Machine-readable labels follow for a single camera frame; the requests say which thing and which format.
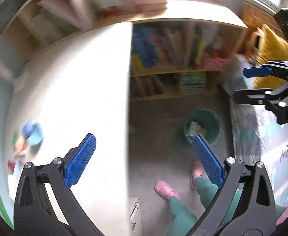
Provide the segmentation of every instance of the white table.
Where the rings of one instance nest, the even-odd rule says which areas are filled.
[[[13,96],[6,120],[5,159],[12,135],[27,121],[39,122],[44,141],[29,159],[35,165],[64,157],[87,133],[97,147],[73,194],[105,236],[129,235],[127,129],[132,23],[118,23],[60,42],[30,60],[26,83]],[[50,185],[59,220],[66,222]]]

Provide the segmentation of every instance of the yellow cushion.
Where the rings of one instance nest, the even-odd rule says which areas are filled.
[[[256,66],[266,64],[269,60],[288,61],[288,43],[264,24],[258,45]],[[256,77],[254,88],[272,88],[275,90],[285,82],[285,80],[274,76]]]

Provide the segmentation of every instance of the bed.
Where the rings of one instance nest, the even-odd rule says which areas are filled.
[[[236,54],[225,71],[221,85],[232,96],[237,89],[250,89],[253,79],[242,75],[250,67]],[[253,165],[262,161],[269,174],[275,202],[288,206],[288,123],[279,125],[275,115],[264,106],[239,105],[230,98],[235,159]]]

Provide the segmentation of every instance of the pink slipper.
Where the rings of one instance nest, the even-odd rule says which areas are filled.
[[[181,200],[180,195],[165,181],[157,181],[155,184],[155,191],[166,200],[169,200],[172,196]]]
[[[193,159],[190,163],[190,189],[195,191],[196,185],[194,180],[197,177],[203,176],[204,168],[199,159]]]

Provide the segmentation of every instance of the teal trash bin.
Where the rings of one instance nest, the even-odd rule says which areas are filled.
[[[191,121],[198,123],[206,130],[205,139],[211,145],[215,144],[220,136],[221,122],[220,118],[209,109],[200,109],[194,111],[189,120],[184,125],[184,135],[190,145],[192,145],[192,137],[189,135],[189,127]]]

